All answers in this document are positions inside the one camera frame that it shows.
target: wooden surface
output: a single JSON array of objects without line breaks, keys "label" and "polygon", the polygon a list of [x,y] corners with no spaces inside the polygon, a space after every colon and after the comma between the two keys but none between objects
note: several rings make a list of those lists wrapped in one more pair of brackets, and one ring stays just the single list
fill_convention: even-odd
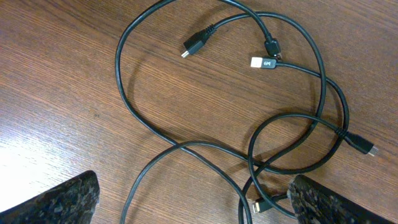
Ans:
[{"label": "wooden surface", "polygon": [[[0,210],[94,170],[101,187],[93,223],[117,223],[134,179],[170,145],[127,111],[116,86],[114,53],[125,27],[155,1],[0,1]],[[318,44],[327,75],[345,91],[349,130],[376,143],[376,157],[343,143],[317,182],[398,222],[398,2],[243,1],[255,10],[285,14]],[[130,36],[123,82],[134,106],[179,141],[218,141],[246,152],[262,121],[284,111],[313,113],[319,80],[280,68],[250,68],[263,56],[255,22],[222,27],[196,56],[182,59],[186,38],[236,13],[218,1],[178,1],[150,16]],[[304,38],[266,19],[288,62],[317,69]],[[323,117],[341,120],[328,90]],[[255,153],[266,159],[292,142],[307,121],[286,119],[267,128]],[[303,167],[321,158],[334,135],[319,127],[298,150],[275,163]],[[194,147],[242,186],[246,165]],[[271,192],[292,176],[261,175]],[[250,202],[257,198],[251,189]],[[166,157],[144,179],[128,223],[236,223],[238,196],[213,171],[183,152]],[[295,223],[275,210],[255,223]]]}]

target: brown wood grain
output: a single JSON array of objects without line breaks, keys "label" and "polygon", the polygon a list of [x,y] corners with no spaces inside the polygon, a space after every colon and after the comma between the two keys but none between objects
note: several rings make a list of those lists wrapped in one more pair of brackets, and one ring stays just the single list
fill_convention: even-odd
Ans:
[{"label": "brown wood grain", "polygon": [[[93,223],[117,223],[134,179],[169,144],[127,111],[116,86],[114,53],[125,27],[155,1],[0,1],[0,210],[17,205],[83,171],[101,187]],[[304,26],[321,50],[326,74],[344,90],[349,130],[376,143],[376,157],[343,143],[307,175],[372,212],[398,222],[398,2],[244,0],[258,11],[285,14]],[[313,113],[319,80],[280,68],[256,70],[263,37],[250,19],[222,27],[194,57],[186,38],[236,13],[218,1],[178,1],[145,20],[126,42],[124,87],[130,101],[179,141],[222,142],[243,152],[254,129],[284,111]],[[317,69],[304,38],[265,19],[288,62]],[[341,121],[331,89],[323,117]],[[266,159],[292,142],[307,121],[270,125],[256,146]],[[319,127],[300,149],[275,163],[303,167],[320,159],[334,135]],[[246,165],[193,147],[240,186]],[[261,175],[271,192],[292,176]],[[250,202],[256,199],[251,189]],[[289,207],[288,202],[282,205]],[[238,196],[221,177],[183,152],[159,162],[139,187],[128,223],[236,223]],[[255,223],[295,223],[275,210]]]}]

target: cord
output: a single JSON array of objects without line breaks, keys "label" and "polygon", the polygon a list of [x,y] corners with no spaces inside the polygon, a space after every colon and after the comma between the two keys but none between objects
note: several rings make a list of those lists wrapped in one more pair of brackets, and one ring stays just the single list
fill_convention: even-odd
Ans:
[{"label": "cord", "polygon": [[[155,12],[156,10],[164,7],[165,5],[167,5],[168,3],[173,2],[174,0],[164,0],[164,1],[159,1],[157,3],[155,3],[154,5],[152,5],[150,8],[148,8],[147,10],[145,10],[140,16],[138,16],[132,23],[130,23],[128,25],[128,27],[126,28],[126,30],[123,32],[120,40],[119,40],[119,44],[116,50],[116,58],[115,58],[115,69],[116,69],[116,82],[118,84],[118,88],[119,88],[119,92],[121,94],[121,98],[124,102],[124,104],[126,105],[126,107],[128,108],[128,110],[131,112],[131,114],[138,120],[140,121],[145,127],[147,127],[148,129],[150,129],[154,134],[156,134],[157,136],[159,136],[160,138],[164,139],[165,141],[173,144],[174,146],[172,146],[171,148],[165,150],[164,152],[162,152],[161,154],[159,154],[157,157],[155,157],[153,160],[151,160],[148,165],[146,165],[146,167],[144,168],[144,170],[140,173],[140,175],[138,176],[138,178],[136,179],[134,185],[132,186],[132,189],[130,191],[130,194],[126,200],[126,203],[124,205],[123,211],[122,211],[122,215],[121,215],[121,220],[120,223],[124,223],[125,219],[126,219],[126,215],[127,215],[127,211],[129,208],[129,205],[131,204],[131,201],[133,199],[133,196],[135,194],[136,189],[138,188],[139,183],[141,182],[142,178],[145,176],[146,172],[157,162],[159,161],[161,158],[163,158],[164,156],[166,156],[167,154],[177,150],[177,149],[181,149],[187,153],[189,153],[190,155],[196,157],[197,159],[199,159],[200,161],[202,161],[203,163],[205,163],[208,167],[212,168],[214,171],[216,171],[220,176],[222,176],[234,189],[235,191],[238,193],[239,195],[239,206],[238,206],[238,219],[239,219],[239,223],[244,223],[244,218],[243,218],[243,209],[245,209],[246,212],[246,219],[248,221],[248,223],[252,223],[251,221],[251,214],[250,214],[250,210],[248,207],[248,202],[247,199],[245,198],[245,195],[251,185],[252,182],[254,182],[254,185],[256,186],[256,188],[258,189],[258,191],[260,192],[262,198],[264,200],[267,201],[267,203],[271,206],[274,207],[275,209],[277,209],[278,211],[282,212],[283,214],[295,218],[294,214],[288,210],[286,210],[285,208],[281,207],[280,205],[278,205],[276,203],[276,201],[274,201],[274,199],[268,195],[263,189],[262,187],[259,185],[259,182],[257,180],[257,175],[259,175],[263,170],[268,171],[268,172],[272,172],[275,174],[301,174],[304,172],[309,172],[311,170],[314,170],[320,166],[322,166],[325,162],[327,162],[332,155],[336,152],[336,150],[338,149],[338,147],[340,146],[341,142],[343,140],[345,140],[350,146],[353,146],[354,148],[356,148],[357,150],[361,151],[363,154],[370,154],[371,152],[374,153],[374,145],[367,141],[366,139],[362,138],[361,136],[355,135],[355,134],[351,134],[347,131],[348,129],[348,123],[349,123],[349,111],[348,111],[348,105],[345,99],[345,96],[342,92],[342,90],[339,88],[339,86],[333,82],[332,80],[330,80],[329,78],[326,77],[325,75],[325,68],[324,68],[324,64],[323,64],[323,60],[322,57],[320,55],[320,51],[318,49],[318,47],[316,46],[315,42],[313,41],[313,39],[311,38],[311,36],[309,35],[309,33],[297,22],[293,21],[292,19],[283,16],[281,14],[276,14],[276,13],[271,13],[271,12],[253,12],[250,8],[246,7],[245,5],[238,3],[236,1],[232,1],[232,0],[220,0],[222,2],[225,2],[227,4],[230,4],[232,6],[235,6],[241,10],[243,10],[244,12],[246,12],[246,14],[238,14],[235,16],[231,16],[228,17],[226,19],[223,19],[222,21],[217,22],[215,25],[209,26],[207,29],[198,32],[196,34],[194,34],[188,41],[186,41],[184,43],[185,47],[187,48],[187,55],[190,54],[194,54],[196,53],[199,49],[201,49],[206,41],[208,40],[208,38],[213,35],[216,30],[218,28],[220,28],[221,26],[235,21],[237,19],[243,19],[246,17],[252,17],[257,24],[259,25],[259,27],[261,28],[261,30],[264,33],[264,36],[266,37],[266,43],[265,43],[265,47],[267,52],[269,53],[270,51],[275,51],[275,49],[277,48],[277,50],[280,53],[280,48],[279,48],[279,43],[277,43],[277,47],[275,45],[275,41],[276,39],[273,39],[271,34],[269,33],[269,31],[267,30],[265,24],[260,20],[260,16],[262,17],[273,17],[276,19],[281,19],[287,23],[289,23],[290,25],[294,26],[308,41],[308,43],[310,44],[312,50],[314,51],[314,54],[317,58],[317,62],[318,62],[318,67],[319,67],[319,73],[311,71],[309,69],[300,67],[298,65],[294,65],[291,63],[285,63],[285,62],[281,62],[280,60],[277,61],[275,63],[275,67],[288,67],[288,68],[293,68],[296,70],[300,70],[302,72],[308,73],[310,75],[313,75],[315,77],[320,78],[321,80],[321,94],[320,94],[320,100],[318,103],[318,108],[317,108],[317,112],[315,113],[315,116],[309,115],[309,114],[302,114],[302,113],[287,113],[287,114],[278,114],[275,115],[269,119],[267,119],[265,122],[263,122],[257,129],[256,132],[253,134],[252,138],[251,138],[251,142],[249,145],[249,149],[248,149],[248,155],[244,155],[240,152],[238,152],[235,149],[231,149],[229,147],[223,147],[220,145],[217,145],[215,143],[211,143],[211,142],[204,142],[204,141],[189,141],[189,142],[183,142],[183,143],[178,143],[177,141],[175,141],[174,139],[168,137],[166,134],[164,134],[161,130],[159,130],[156,126],[154,126],[153,124],[151,124],[148,120],[146,120],[141,114],[138,113],[138,111],[136,111],[132,105],[130,104],[130,102],[128,102],[127,100],[127,96],[124,92],[124,88],[123,88],[123,84],[121,81],[121,71],[120,71],[120,59],[121,59],[121,52],[123,49],[123,45],[128,37],[128,35],[134,30],[134,28],[136,26],[138,26],[145,18],[147,18],[147,16],[151,15],[153,12]],[[279,54],[270,54],[269,55],[271,57],[275,57],[280,59],[280,55]],[[323,110],[323,106],[325,104],[325,97],[326,97],[326,83],[331,85],[333,87],[333,89],[337,92],[342,107],[343,107],[343,124],[342,124],[342,128],[338,128],[337,126],[330,124],[329,122],[323,120],[320,118],[320,115],[322,114],[322,110]],[[256,161],[253,159],[252,154],[253,154],[253,147],[254,147],[254,143],[256,142],[256,138],[258,136],[258,134],[271,122],[278,120],[278,119],[282,119],[282,118],[286,118],[286,117],[300,117],[300,118],[307,118],[313,121],[313,123],[310,125],[310,127],[307,129],[307,131],[304,133],[303,136],[301,136],[298,141],[294,142],[291,146],[289,146],[288,148],[281,150],[280,152],[278,152],[276,155],[272,156],[271,158],[269,158],[267,161],[265,162],[260,162],[260,161]],[[309,135],[312,133],[312,131],[315,129],[315,126],[317,125],[317,123],[321,123],[324,124],[326,126],[328,126],[329,128],[331,128],[332,130],[335,131],[335,133],[338,135],[338,139],[336,140],[335,144],[333,145],[332,149],[329,151],[329,153],[322,158],[320,161],[318,161],[317,163],[308,166],[308,167],[304,167],[301,169],[292,169],[292,170],[288,170],[288,169],[279,169],[276,167],[271,167],[271,163],[276,161],[278,158],[282,157],[283,155],[285,155],[286,153],[290,152],[291,150],[295,149],[296,147],[298,147],[299,145],[301,145],[301,143],[303,143],[308,137]],[[219,169],[217,166],[215,166],[214,164],[212,164],[210,161],[206,160],[204,157],[202,157],[201,155],[197,154],[195,151],[187,148],[187,146],[194,146],[194,145],[202,145],[202,146],[210,146],[210,147],[214,147],[217,148],[219,150],[222,150],[224,152],[227,152],[228,154],[231,154],[232,156],[236,156],[244,161],[248,162],[249,165],[249,170],[251,173],[251,178],[249,178],[249,180],[246,182],[245,186],[243,187],[243,189],[241,190],[236,183],[228,176],[226,175],[221,169]]]}]

